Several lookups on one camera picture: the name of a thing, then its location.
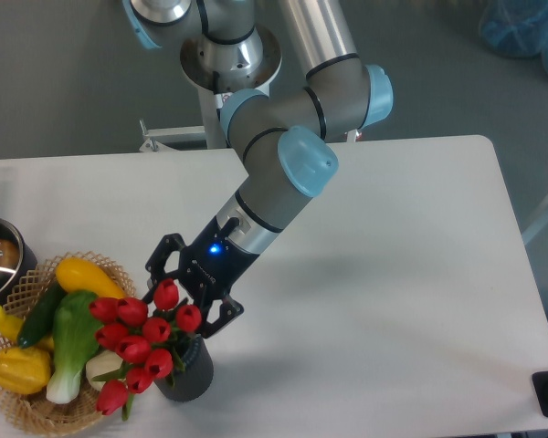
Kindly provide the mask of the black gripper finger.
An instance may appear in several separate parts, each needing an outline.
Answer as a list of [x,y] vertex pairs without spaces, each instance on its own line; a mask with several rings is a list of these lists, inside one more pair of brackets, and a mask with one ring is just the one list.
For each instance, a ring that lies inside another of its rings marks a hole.
[[164,235],[161,238],[159,244],[153,250],[145,264],[149,279],[147,282],[148,291],[142,298],[143,302],[146,304],[153,303],[154,294],[159,290],[164,280],[171,279],[174,282],[180,281],[182,272],[178,268],[170,272],[167,272],[165,268],[170,256],[173,253],[180,254],[184,248],[184,239],[178,233]]
[[227,295],[217,301],[217,315],[216,318],[211,319],[210,313],[215,303],[216,302],[213,301],[211,304],[200,308],[201,323],[195,332],[204,339],[209,339],[214,336],[233,320],[240,317],[245,311],[241,303],[233,299],[230,295]]

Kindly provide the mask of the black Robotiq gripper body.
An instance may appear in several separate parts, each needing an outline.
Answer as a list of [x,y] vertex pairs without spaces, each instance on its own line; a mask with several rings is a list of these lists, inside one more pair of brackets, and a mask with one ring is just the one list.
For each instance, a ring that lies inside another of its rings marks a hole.
[[239,225],[241,220],[236,217],[223,226],[212,219],[189,245],[181,235],[172,235],[174,250],[179,253],[176,278],[204,315],[218,300],[220,310],[227,315],[244,311],[230,297],[231,288],[258,257],[234,245],[233,232]]

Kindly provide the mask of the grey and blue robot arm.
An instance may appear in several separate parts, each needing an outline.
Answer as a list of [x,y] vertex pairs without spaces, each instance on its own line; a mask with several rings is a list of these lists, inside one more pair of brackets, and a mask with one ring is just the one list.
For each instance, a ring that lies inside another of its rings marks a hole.
[[281,64],[275,37],[255,20],[251,1],[126,1],[141,44],[158,48],[172,30],[186,41],[180,62],[210,96],[206,140],[233,149],[247,179],[197,238],[163,237],[149,258],[149,289],[180,283],[209,338],[243,311],[231,287],[338,169],[327,140],[384,120],[393,107],[389,77],[359,58],[336,1],[283,1],[280,9],[300,57],[303,90],[268,95]]

